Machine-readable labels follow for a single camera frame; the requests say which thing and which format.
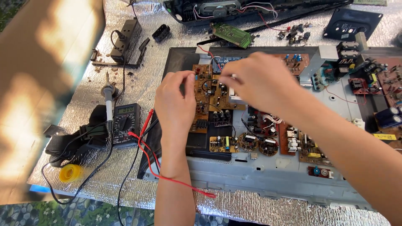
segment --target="knob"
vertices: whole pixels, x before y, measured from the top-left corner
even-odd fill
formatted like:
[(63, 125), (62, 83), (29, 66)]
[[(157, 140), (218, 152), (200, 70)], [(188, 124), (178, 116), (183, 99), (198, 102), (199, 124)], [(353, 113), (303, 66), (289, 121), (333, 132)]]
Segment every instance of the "knob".
[(131, 125), (131, 119), (128, 118), (128, 117), (123, 117), (117, 123), (117, 128), (120, 131), (125, 131), (125, 130), (128, 130), (130, 128), (130, 125)]

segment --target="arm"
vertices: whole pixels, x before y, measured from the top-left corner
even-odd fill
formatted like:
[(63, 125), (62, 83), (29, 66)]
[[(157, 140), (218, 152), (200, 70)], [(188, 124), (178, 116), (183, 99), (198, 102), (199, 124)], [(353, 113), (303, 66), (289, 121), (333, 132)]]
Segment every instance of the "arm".
[(277, 58), (253, 53), (226, 64), (220, 82), (252, 106), (307, 132), (359, 194), (391, 224), (400, 225), (402, 155), (327, 108), (282, 65)]
[[(194, 72), (168, 73), (156, 90), (155, 111), (162, 128), (160, 174), (191, 185), (185, 147), (195, 115)], [(185, 96), (179, 90), (185, 83)], [(193, 191), (184, 185), (159, 179), (156, 190), (155, 225), (193, 225)]]

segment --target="hand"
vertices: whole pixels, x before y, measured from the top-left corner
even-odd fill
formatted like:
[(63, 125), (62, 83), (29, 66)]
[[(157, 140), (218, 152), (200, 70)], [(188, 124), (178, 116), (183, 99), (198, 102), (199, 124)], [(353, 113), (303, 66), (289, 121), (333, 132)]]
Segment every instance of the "hand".
[[(162, 128), (162, 144), (185, 145), (195, 115), (194, 72), (169, 72), (156, 89), (155, 111)], [(185, 96), (179, 86), (184, 83)]]
[(219, 82), (224, 83), (251, 106), (276, 115), (294, 112), (290, 104), (302, 88), (280, 59), (256, 52), (246, 59), (229, 62)]

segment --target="yellow spool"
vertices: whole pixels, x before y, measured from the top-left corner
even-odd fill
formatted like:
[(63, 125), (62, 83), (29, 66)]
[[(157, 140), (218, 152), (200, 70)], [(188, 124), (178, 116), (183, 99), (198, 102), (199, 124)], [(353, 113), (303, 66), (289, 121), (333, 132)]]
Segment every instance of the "yellow spool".
[(61, 182), (73, 182), (81, 175), (81, 167), (75, 164), (68, 164), (60, 170), (59, 179)]

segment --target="green circuit board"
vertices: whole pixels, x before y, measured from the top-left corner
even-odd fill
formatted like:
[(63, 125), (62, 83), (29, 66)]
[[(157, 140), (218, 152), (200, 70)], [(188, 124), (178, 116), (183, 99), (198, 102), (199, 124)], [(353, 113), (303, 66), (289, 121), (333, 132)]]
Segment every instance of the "green circuit board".
[(217, 23), (212, 26), (212, 33), (217, 37), (236, 44), (241, 48), (247, 48), (255, 36), (224, 23)]

